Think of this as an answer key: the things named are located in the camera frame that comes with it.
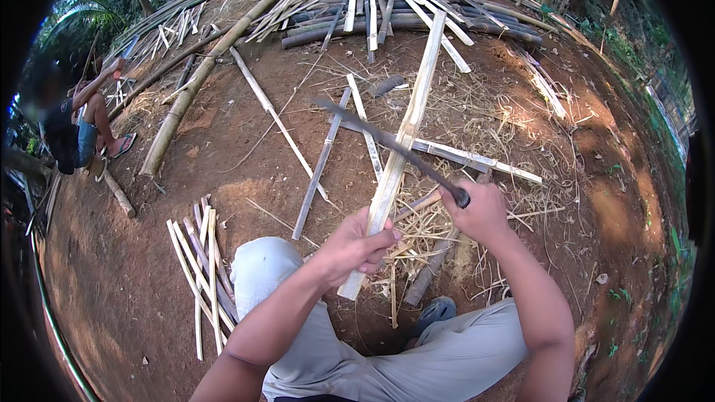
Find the seated man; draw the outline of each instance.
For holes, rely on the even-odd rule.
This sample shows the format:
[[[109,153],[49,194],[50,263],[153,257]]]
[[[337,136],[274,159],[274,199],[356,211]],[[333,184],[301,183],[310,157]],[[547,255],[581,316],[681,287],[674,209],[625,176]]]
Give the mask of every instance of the seated man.
[[[63,96],[59,68],[54,63],[41,66],[32,80],[32,94],[38,108],[40,132],[57,161],[60,172],[73,174],[76,168],[87,166],[94,155],[97,136],[101,136],[112,158],[126,153],[137,138],[136,133],[120,138],[112,136],[104,96],[98,92],[103,82],[115,70],[124,67],[124,59],[117,58],[109,69],[103,70],[92,82],[74,93]],[[86,104],[78,125],[72,114]]]
[[[371,273],[397,242],[390,221],[364,236],[368,209],[348,216],[308,262],[277,237],[236,251],[231,278],[241,317],[192,401],[461,402],[503,378],[527,354],[520,401],[566,401],[574,332],[559,287],[509,228],[494,184],[460,181],[471,203],[442,201],[464,234],[499,261],[513,299],[455,315],[451,299],[434,299],[420,315],[416,341],[397,355],[363,357],[337,340],[320,297],[350,271]]]

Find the man's right hand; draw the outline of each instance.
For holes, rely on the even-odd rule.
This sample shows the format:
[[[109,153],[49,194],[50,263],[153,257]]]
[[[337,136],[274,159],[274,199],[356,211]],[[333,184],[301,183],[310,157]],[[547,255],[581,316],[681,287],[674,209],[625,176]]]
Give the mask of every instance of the man's right hand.
[[[471,202],[467,208],[459,208],[452,194],[440,188],[442,204],[452,216],[455,227],[487,248],[511,232],[504,197],[496,185],[480,185],[466,179],[460,179],[457,185],[469,194]]]
[[[112,65],[109,67],[109,71],[114,73],[117,70],[121,70],[124,68],[124,64],[126,63],[126,59],[124,58],[116,58]]]

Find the hand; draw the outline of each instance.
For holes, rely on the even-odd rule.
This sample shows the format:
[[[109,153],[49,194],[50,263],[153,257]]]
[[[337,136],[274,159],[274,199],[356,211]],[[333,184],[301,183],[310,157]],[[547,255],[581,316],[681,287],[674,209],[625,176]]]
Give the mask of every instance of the hand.
[[[124,58],[116,58],[112,65],[109,67],[110,72],[115,72],[117,70],[121,70],[124,68],[124,64],[126,63],[126,59]]]
[[[442,204],[452,216],[455,227],[478,243],[490,248],[511,231],[506,221],[506,205],[499,188],[493,183],[479,185],[466,179],[457,184],[471,199],[467,208],[459,208],[451,193],[440,188]]]
[[[306,264],[317,267],[329,286],[343,284],[356,269],[363,273],[376,272],[385,249],[400,239],[400,232],[393,230],[389,219],[380,233],[365,236],[369,210],[364,207],[345,218]]]

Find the knife blade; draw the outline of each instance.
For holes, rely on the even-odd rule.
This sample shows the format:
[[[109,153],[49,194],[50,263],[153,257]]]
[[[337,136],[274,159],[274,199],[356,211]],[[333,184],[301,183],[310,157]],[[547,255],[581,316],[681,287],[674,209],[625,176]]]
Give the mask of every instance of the knife blade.
[[[355,125],[360,126],[361,129],[370,133],[370,135],[372,135],[372,138],[375,139],[378,143],[380,143],[380,145],[397,152],[405,159],[407,159],[410,163],[417,166],[424,174],[427,174],[435,182],[442,185],[454,197],[454,200],[459,206],[459,208],[467,208],[467,205],[469,205],[470,202],[469,194],[467,193],[467,191],[464,188],[460,188],[457,185],[448,181],[442,176],[442,174],[439,174],[437,171],[435,171],[435,169],[431,167],[429,163],[419,158],[417,154],[400,145],[394,139],[391,139],[390,137],[385,137],[385,134],[381,130],[377,129],[369,122],[363,121],[356,114],[337,107],[335,104],[333,104],[331,100],[328,100],[326,98],[313,98],[313,103],[320,106],[321,108],[326,109],[327,111],[333,112],[336,115],[340,115],[340,117],[345,121],[349,121]]]

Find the blue shorts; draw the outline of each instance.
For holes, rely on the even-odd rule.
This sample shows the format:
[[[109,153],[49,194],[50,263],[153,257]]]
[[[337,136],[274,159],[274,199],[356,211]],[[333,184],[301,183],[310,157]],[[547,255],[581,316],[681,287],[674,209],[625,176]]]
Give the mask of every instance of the blue shorts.
[[[77,133],[77,152],[74,158],[75,168],[84,168],[94,155],[96,136],[99,131],[96,126],[88,123],[82,117],[79,119],[79,132]]]

